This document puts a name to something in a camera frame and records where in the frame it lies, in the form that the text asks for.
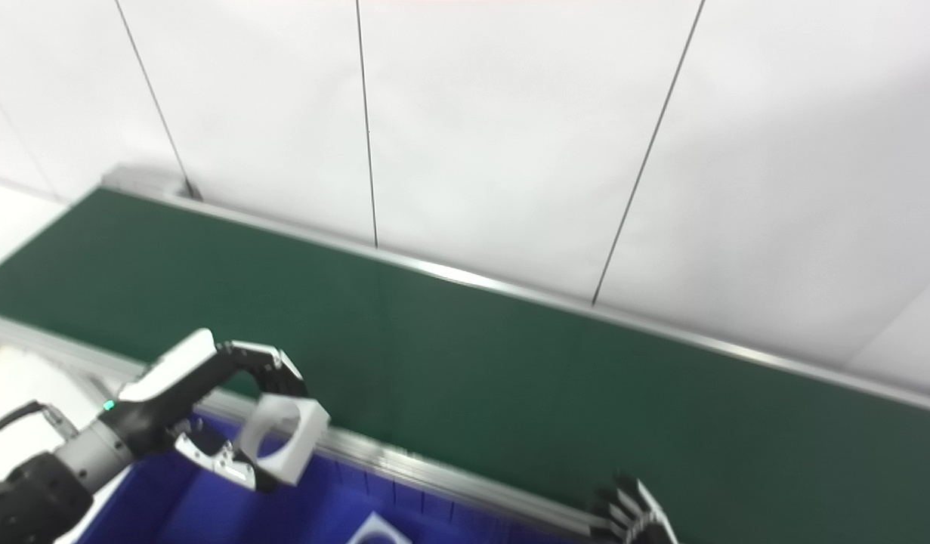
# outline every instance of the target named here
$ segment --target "aluminum frame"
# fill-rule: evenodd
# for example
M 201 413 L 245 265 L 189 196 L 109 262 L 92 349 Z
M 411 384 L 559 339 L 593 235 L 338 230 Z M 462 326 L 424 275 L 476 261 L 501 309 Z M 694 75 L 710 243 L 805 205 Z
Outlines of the aluminum frame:
M 115 190 L 124 195 L 141 197 L 157 203 L 175 208 L 191 211 L 201 215 L 230 221 L 230 223 L 243 224 L 243 226 L 258 228 L 282 234 L 305 242 L 321 245 L 327 248 L 350 252 L 353 255 L 370 258 L 373 261 L 385 262 L 401 268 L 406 268 L 446 281 L 461 283 L 475 289 L 486 290 L 526 300 L 569 312 L 579 316 L 591 317 L 593 320 L 606 321 L 633 330 L 654 334 L 662 338 L 677 341 L 696 348 L 713 351 L 717 354 L 727 355 L 749 363 L 767 368 L 778 369 L 790 374 L 816 379 L 819 382 L 838 385 L 847 389 L 854 389 L 887 400 L 895 400 L 909 406 L 930 410 L 930 391 L 921 391 L 899 385 L 889 385 L 878 379 L 866 378 L 844 369 L 829 368 L 827 365 L 817 365 L 807 361 L 800 361 L 790 357 L 772 354 L 761 349 L 749 348 L 747 345 L 735 344 L 713 338 L 704 334 L 684 330 L 679 327 L 651 320 L 648 317 L 638 316 L 629 312 L 605 306 L 592 306 L 589 301 L 572 297 L 542 292 L 539 289 L 527 288 L 517 283 L 467 272 L 437 262 L 426 261 L 414 255 L 403 255 L 398 252 L 378 249 L 363 242 L 351 240 L 339 235 L 314 230 L 309 227 L 289 224 L 285 221 L 276 221 L 254 215 L 251 212 L 233 209 L 231 207 L 216 206 L 215 204 L 192 199 L 189 197 L 187 185 L 179 175 L 168 172 L 158 172 L 148 168 L 139 168 L 133 165 L 118 165 L 106 173 L 102 178 L 102 187 Z

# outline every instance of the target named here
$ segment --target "white wall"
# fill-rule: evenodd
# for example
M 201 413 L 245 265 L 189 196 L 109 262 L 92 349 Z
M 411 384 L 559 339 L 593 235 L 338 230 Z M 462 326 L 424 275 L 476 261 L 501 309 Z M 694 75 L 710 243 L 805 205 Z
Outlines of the white wall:
M 63 199 L 116 162 L 177 168 L 115 3 L 0 0 L 0 106 Z
M 600 305 L 930 389 L 930 0 L 706 0 L 651 148 L 696 0 L 122 7 L 211 201 L 588 304 L 648 149 Z M 126 161 L 116 4 L 0 1 L 0 177 Z

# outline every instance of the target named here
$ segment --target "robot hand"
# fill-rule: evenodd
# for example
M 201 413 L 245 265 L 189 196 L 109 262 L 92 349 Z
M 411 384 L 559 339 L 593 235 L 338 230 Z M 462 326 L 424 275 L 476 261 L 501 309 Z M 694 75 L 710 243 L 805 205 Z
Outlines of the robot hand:
M 616 489 L 599 490 L 595 513 L 605 527 L 593 527 L 592 537 L 610 544 L 678 544 L 663 507 L 643 482 L 620 474 Z
M 237 372 L 250 372 L 262 396 L 236 440 L 209 428 L 182 430 L 193 407 Z M 196 330 L 108 400 L 75 437 L 0 482 L 0 544 L 53 542 L 85 516 L 92 493 L 133 462 L 171 447 L 250 489 L 295 485 L 329 423 L 306 396 L 300 372 L 280 349 L 216 344 L 209 330 Z M 286 419 L 298 420 L 295 433 L 274 454 L 258 457 L 267 431 Z

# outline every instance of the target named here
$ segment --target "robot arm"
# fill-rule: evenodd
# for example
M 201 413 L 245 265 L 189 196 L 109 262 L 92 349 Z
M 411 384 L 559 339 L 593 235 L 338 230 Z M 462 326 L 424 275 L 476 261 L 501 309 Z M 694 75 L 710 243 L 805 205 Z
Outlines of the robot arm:
M 236 446 L 209 428 L 182 431 L 193 407 L 237 372 L 250 372 L 264 395 Z M 92 493 L 133 462 L 170 447 L 251 489 L 267 491 L 278 480 L 295 484 L 329 422 L 306 395 L 300 372 L 279 349 L 216 344 L 209 330 L 196 330 L 106 402 L 75 437 L 0 482 L 0 544 L 53 542 L 85 516 Z M 288 418 L 298 420 L 291 440 L 259 459 L 262 437 Z

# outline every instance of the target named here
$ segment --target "white plastic part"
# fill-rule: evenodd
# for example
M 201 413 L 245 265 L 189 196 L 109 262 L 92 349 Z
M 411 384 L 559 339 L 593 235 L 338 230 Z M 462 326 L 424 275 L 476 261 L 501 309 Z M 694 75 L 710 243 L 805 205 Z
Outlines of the white plastic part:
M 119 392 L 122 402 L 143 402 L 169 389 L 182 376 L 202 365 L 216 354 L 216 343 L 209 329 L 198 329 L 166 351 L 136 382 L 128 383 Z
M 286 420 L 298 420 L 286 444 L 267 457 L 258 457 L 267 431 Z M 285 484 L 296 485 L 329 423 L 330 415 L 316 400 L 264 393 L 256 410 L 239 430 L 233 446 L 243 451 L 262 471 Z
M 394 529 L 392 524 L 386 522 L 377 512 L 371 512 L 371 515 L 364 520 L 364 523 L 357 528 L 354 536 L 347 541 L 347 544 L 361 544 L 373 536 L 385 536 L 394 541 L 394 544 L 412 544 L 410 538 L 407 538 L 401 531 Z

